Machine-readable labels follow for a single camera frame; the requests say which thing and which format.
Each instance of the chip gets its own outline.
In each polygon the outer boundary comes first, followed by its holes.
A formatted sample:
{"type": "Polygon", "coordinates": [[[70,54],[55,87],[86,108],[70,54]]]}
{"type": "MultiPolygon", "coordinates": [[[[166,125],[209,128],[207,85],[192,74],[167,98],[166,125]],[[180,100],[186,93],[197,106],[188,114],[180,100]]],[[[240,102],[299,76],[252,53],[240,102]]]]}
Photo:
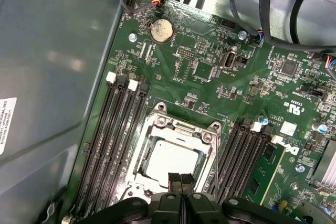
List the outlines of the chip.
{"type": "Polygon", "coordinates": [[[251,191],[253,194],[256,194],[258,188],[260,186],[260,183],[258,182],[257,179],[253,179],[252,185],[251,185],[251,191]]]}
{"type": "Polygon", "coordinates": [[[273,152],[274,152],[275,148],[268,144],[266,149],[265,149],[265,152],[264,152],[264,157],[267,159],[267,160],[270,160],[273,156],[273,152]]]}
{"type": "Polygon", "coordinates": [[[283,64],[281,73],[284,73],[288,76],[293,76],[295,73],[297,65],[291,61],[285,60],[285,63],[283,64]]]}
{"type": "Polygon", "coordinates": [[[252,95],[257,95],[258,92],[259,92],[259,88],[258,88],[258,87],[256,87],[256,86],[251,86],[251,88],[250,88],[250,94],[252,94],[252,95]]]}

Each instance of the white label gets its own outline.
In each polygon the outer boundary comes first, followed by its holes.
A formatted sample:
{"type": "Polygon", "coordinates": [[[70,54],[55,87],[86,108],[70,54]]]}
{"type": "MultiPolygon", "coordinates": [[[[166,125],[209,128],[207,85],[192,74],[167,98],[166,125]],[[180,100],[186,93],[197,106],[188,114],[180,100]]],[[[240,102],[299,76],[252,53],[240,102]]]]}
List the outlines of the white label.
{"type": "Polygon", "coordinates": [[[293,136],[295,130],[296,130],[296,124],[284,121],[280,132],[289,136],[293,136]]]}
{"type": "Polygon", "coordinates": [[[5,150],[5,144],[12,121],[16,97],[0,99],[0,155],[5,150]]]}

